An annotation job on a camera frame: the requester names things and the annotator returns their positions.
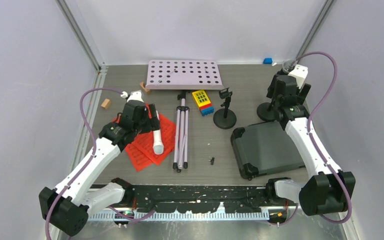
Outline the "black mic stand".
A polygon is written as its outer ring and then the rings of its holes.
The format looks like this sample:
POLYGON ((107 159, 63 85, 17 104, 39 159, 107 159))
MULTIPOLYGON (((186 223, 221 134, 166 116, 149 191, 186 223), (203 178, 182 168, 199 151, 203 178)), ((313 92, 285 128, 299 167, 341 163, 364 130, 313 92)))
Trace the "black mic stand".
POLYGON ((264 122, 278 121, 278 109, 276 100, 261 103, 256 110, 257 116, 264 122))
POLYGON ((227 130, 235 126, 237 122, 236 114, 229 109, 233 92, 229 88, 219 91, 219 97, 224 100, 220 105, 222 109, 217 110, 213 115, 213 123, 216 127, 227 130))

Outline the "red sheet music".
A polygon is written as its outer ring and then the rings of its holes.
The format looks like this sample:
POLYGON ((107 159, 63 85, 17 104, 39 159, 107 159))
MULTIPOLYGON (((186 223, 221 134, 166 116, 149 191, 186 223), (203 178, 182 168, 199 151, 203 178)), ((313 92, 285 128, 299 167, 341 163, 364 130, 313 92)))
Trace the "red sheet music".
POLYGON ((124 149, 130 162, 137 172, 154 163, 154 151, 152 147, 152 133, 139 134, 132 143, 124 149))
POLYGON ((160 120, 161 141, 163 144, 163 153, 155 154, 153 150, 154 135, 152 132, 138 135, 133 143, 136 151, 139 151, 143 157, 146 157, 153 164, 159 166, 164 159, 174 150, 176 125, 161 113, 158 114, 160 120))

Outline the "white toy microphone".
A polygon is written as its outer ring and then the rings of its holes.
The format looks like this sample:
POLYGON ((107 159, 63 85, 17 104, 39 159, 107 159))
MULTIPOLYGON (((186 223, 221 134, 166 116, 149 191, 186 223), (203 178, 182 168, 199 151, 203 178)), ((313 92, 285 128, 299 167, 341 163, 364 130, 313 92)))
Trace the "white toy microphone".
POLYGON ((156 130, 153 130, 153 152, 156 155, 162 155, 164 152, 164 144, 162 141, 162 134, 161 134, 161 123, 160 123, 160 117, 159 112, 156 111, 156 130))

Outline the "yellow red blue toy block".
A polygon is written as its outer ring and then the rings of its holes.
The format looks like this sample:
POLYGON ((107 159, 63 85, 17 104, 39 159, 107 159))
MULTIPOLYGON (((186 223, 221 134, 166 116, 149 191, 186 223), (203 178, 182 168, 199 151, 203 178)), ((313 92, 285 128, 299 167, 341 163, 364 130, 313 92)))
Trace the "yellow red blue toy block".
POLYGON ((202 116, 214 113, 214 107, 204 90, 196 90, 192 92, 192 96, 202 116))

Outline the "white music stand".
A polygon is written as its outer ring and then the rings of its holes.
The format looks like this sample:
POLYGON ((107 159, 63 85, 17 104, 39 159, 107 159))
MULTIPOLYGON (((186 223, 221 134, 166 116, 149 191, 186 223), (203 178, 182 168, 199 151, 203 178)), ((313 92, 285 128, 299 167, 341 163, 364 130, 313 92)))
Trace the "white music stand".
POLYGON ((218 91, 224 85, 216 60, 152 59, 148 62, 145 86, 150 90, 179 91, 175 118, 172 167, 180 173, 189 167, 189 115, 187 95, 197 90, 218 91))

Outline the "small black knob screw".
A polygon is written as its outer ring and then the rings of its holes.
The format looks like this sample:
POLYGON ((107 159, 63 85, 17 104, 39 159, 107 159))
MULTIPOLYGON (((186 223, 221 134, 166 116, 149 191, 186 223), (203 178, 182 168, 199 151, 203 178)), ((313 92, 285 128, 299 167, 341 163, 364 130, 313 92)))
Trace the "small black knob screw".
POLYGON ((213 164, 214 164, 214 161, 215 161, 215 158, 212 157, 212 158, 210 158, 208 161, 210 162, 211 165, 213 165, 213 164))

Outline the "black silver microphone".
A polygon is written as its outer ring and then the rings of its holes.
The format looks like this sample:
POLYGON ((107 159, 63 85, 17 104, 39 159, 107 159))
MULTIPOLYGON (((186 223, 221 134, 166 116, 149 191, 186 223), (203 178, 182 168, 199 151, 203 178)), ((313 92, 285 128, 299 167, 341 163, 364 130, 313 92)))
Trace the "black silver microphone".
POLYGON ((295 69, 296 66, 295 59, 289 59, 282 63, 281 69, 276 73, 277 75, 288 75, 291 71, 295 69))

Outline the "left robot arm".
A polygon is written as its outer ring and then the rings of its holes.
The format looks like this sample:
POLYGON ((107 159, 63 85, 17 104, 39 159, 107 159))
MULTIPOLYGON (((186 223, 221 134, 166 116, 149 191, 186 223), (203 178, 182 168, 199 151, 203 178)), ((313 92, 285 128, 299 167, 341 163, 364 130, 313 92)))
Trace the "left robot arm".
POLYGON ((133 193, 125 181, 111 181, 96 193, 88 193, 98 176, 137 135, 160 130, 159 113, 154 104, 129 100, 115 121, 104 125, 98 138, 75 169, 54 188, 44 187, 39 195, 45 228, 50 225, 70 237, 77 235, 90 215, 118 203, 128 207, 133 193))

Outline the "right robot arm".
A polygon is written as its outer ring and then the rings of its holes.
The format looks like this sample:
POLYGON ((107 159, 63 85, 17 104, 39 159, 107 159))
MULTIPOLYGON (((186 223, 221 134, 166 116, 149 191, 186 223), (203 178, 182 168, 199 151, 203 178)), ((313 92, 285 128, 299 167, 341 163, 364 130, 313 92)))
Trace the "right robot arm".
POLYGON ((301 206, 308 216, 346 213, 344 221, 352 214, 351 197, 356 184, 350 171, 343 171, 332 159, 318 137, 299 95, 295 77, 276 74, 267 90, 271 99, 270 109, 274 119, 294 143, 308 173, 306 183, 288 177, 270 179, 265 198, 271 205, 284 199, 301 206))

